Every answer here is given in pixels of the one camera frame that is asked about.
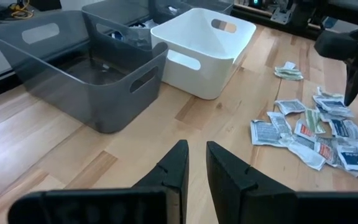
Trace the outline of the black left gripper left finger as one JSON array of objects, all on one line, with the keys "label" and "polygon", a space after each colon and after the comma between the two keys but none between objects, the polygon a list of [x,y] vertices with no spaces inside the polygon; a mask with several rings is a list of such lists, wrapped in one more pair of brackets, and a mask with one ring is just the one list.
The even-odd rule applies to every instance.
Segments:
[{"label": "black left gripper left finger", "polygon": [[8,224],[185,224],[189,147],[179,140],[135,185],[46,190],[10,207]]}]

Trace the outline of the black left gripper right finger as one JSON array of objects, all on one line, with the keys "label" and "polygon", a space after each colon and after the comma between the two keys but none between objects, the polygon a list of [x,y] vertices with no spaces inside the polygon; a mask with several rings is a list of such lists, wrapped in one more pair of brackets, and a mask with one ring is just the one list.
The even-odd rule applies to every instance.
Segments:
[{"label": "black left gripper right finger", "polygon": [[219,224],[358,224],[358,192],[292,190],[214,141],[206,169]]}]

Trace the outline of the white blue print packet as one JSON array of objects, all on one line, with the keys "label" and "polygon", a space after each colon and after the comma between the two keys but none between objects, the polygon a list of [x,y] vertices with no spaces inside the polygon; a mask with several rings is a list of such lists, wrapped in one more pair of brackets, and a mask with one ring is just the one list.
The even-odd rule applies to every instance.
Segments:
[{"label": "white blue print packet", "polygon": [[329,98],[315,95],[313,96],[313,99],[317,105],[331,115],[343,116],[347,118],[352,118],[354,116],[352,111],[344,105],[341,98]]}]

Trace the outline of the white drug facts packet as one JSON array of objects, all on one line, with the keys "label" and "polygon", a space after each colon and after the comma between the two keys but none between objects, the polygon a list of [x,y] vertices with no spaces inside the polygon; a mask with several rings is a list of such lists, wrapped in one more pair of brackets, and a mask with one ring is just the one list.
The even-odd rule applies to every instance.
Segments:
[{"label": "white drug facts packet", "polygon": [[288,115],[290,113],[302,113],[305,112],[305,105],[298,99],[294,100],[277,100],[275,105],[279,107],[279,110],[284,114]]},{"label": "white drug facts packet", "polygon": [[286,147],[297,155],[307,166],[315,170],[321,170],[326,159],[314,151],[314,142],[303,137],[293,135],[291,139],[282,141]]},{"label": "white drug facts packet", "polygon": [[272,123],[263,120],[252,120],[250,122],[250,133],[253,145],[285,147],[280,143],[280,134]]},{"label": "white drug facts packet", "polygon": [[291,126],[285,119],[285,115],[278,112],[267,112],[272,124],[277,128],[281,138],[289,138],[292,136]]}]

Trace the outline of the white packet red label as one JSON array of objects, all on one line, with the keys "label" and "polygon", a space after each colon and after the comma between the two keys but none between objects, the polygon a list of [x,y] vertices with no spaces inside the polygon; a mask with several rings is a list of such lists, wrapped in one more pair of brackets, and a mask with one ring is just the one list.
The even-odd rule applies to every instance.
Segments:
[{"label": "white packet red label", "polygon": [[306,125],[306,123],[299,119],[296,122],[294,133],[300,137],[303,137],[309,141],[315,142],[316,141],[316,135],[312,130]]},{"label": "white packet red label", "polygon": [[314,150],[323,156],[326,163],[328,163],[330,166],[337,167],[340,164],[340,159],[338,158],[337,152],[330,146],[321,142],[316,142],[314,144]]}]

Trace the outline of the translucent grey plastic bin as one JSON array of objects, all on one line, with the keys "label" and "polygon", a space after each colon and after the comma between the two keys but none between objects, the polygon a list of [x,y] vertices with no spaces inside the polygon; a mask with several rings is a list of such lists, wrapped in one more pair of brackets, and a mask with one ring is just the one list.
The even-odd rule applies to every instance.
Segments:
[{"label": "translucent grey plastic bin", "polygon": [[107,56],[82,11],[0,26],[0,51],[31,95],[100,133],[124,129],[157,99],[166,62],[135,66]]},{"label": "translucent grey plastic bin", "polygon": [[[116,60],[141,66],[161,57],[165,61],[168,45],[165,42],[152,43],[151,29],[131,29],[136,22],[151,20],[149,0],[103,0],[82,7],[94,46]],[[111,37],[119,31],[124,40]]]},{"label": "translucent grey plastic bin", "polygon": [[230,15],[234,0],[149,0],[150,17],[158,24],[193,8],[203,8]]}]

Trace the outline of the white plastic bin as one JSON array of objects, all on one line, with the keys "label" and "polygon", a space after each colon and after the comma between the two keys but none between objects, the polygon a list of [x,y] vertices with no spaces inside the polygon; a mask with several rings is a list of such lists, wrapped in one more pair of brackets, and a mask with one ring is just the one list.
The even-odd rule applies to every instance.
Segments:
[{"label": "white plastic bin", "polygon": [[163,82],[205,100],[217,98],[256,28],[249,21],[203,8],[153,27],[152,46],[168,45]]}]

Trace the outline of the black rectangular box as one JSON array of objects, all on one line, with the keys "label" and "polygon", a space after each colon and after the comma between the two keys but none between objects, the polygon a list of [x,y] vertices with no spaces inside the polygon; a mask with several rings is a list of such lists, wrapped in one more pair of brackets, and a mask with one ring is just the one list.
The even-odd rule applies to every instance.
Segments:
[{"label": "black rectangular box", "polygon": [[39,11],[52,11],[61,9],[60,0],[29,0],[30,5]]}]

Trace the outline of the grey metal bracket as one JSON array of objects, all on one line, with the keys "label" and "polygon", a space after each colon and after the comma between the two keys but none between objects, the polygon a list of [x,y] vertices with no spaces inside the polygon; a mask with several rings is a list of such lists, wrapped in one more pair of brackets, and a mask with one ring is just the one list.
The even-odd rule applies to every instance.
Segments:
[{"label": "grey metal bracket", "polygon": [[270,20],[282,25],[286,25],[290,21],[291,13],[292,13],[291,9],[280,9],[278,7],[273,11]]}]

